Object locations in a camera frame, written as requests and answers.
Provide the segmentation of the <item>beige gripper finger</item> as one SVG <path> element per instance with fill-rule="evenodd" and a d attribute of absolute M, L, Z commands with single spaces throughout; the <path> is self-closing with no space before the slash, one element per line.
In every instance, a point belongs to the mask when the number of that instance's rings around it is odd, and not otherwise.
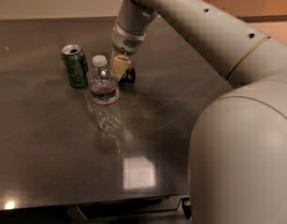
<path fill-rule="evenodd" d="M 124 54 L 117 54 L 113 57 L 111 66 L 118 80 L 121 80 L 130 65 L 130 59 Z"/>

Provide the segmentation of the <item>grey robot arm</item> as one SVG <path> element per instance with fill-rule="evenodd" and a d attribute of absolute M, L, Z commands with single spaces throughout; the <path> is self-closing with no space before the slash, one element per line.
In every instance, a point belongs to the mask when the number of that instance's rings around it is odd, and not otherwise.
<path fill-rule="evenodd" d="M 191 135 L 192 224 L 287 224 L 287 46 L 202 0 L 122 0 L 115 49 L 155 16 L 233 86 Z"/>

